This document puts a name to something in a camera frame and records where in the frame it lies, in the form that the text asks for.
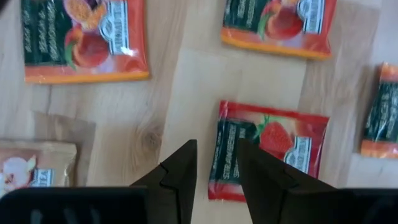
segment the fruit illustration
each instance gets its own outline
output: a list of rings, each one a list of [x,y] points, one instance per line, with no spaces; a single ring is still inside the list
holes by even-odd
[[[84,0],[64,0],[68,15],[77,22],[84,22],[91,15],[91,7]]]
[[[263,150],[287,152],[294,145],[289,133],[277,121],[265,124],[259,137],[260,148]]]
[[[258,34],[274,40],[287,40],[302,31],[303,21],[291,4],[283,5],[280,1],[268,3],[262,13],[258,26]]]
[[[65,36],[65,60],[76,70],[76,65],[93,68],[103,63],[109,55],[109,45],[102,36],[85,33],[75,26]]]
[[[0,173],[0,197],[12,190],[28,187],[35,166],[35,156],[28,161],[20,157],[11,157],[4,161]]]
[[[87,20],[81,23],[82,28],[84,30],[95,30],[105,14],[106,5],[105,2],[102,2],[94,9],[91,15],[87,18]]]

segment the strawberry illustration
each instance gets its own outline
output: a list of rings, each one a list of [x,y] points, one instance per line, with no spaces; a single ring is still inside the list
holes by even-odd
[[[277,121],[266,124],[260,134],[260,148],[263,150],[285,153],[293,145],[288,132]]]

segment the wood grain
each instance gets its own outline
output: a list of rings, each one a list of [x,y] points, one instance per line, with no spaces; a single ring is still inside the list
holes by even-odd
[[[381,15],[373,45],[373,53],[370,65],[379,65],[388,62],[398,65],[396,50],[398,49],[398,29],[396,9],[398,2],[384,0],[381,7]],[[388,187],[396,188],[398,174],[398,161],[391,159],[375,159],[354,154],[350,163],[348,187]]]
[[[355,3],[361,4],[361,5],[370,6],[370,7],[376,8],[376,9],[380,9],[382,2],[385,0],[344,0],[344,1],[355,2]]]
[[[22,35],[15,28],[20,27],[20,2],[10,1],[0,18],[0,138],[34,138],[38,117],[32,111],[66,116],[96,123],[88,185],[128,185],[151,170],[158,160],[187,3],[148,0],[146,8],[150,80],[34,86],[23,81]]]
[[[360,140],[366,92],[374,81],[368,62],[379,15],[379,9],[339,1],[329,38],[334,57],[307,64],[299,109],[330,116],[320,178],[337,187],[346,183]]]
[[[222,99],[297,109],[306,61],[223,45],[225,1],[189,0],[160,161],[198,140],[198,178],[192,223],[250,223],[244,203],[209,202],[207,184]]]

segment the tea bag packet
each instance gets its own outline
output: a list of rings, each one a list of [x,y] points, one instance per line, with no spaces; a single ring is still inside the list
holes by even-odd
[[[318,178],[328,122],[328,117],[316,114],[221,101],[208,198],[246,201],[238,167],[239,139]]]
[[[380,66],[377,95],[366,120],[361,154],[398,159],[398,66]]]
[[[331,57],[336,0],[227,0],[221,39],[245,49]]]
[[[22,0],[25,81],[149,78],[144,0]]]
[[[26,187],[68,187],[76,159],[74,144],[0,141],[0,197]]]

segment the strawberry tea sachet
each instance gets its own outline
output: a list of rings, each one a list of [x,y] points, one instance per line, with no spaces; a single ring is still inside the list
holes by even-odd
[[[26,82],[149,77],[144,0],[22,0],[21,4]]]
[[[270,53],[331,57],[336,0],[227,0],[221,39]]]
[[[236,155],[239,138],[250,140],[276,158],[318,178],[328,121],[329,118],[319,115],[222,101],[208,198],[245,202]]]

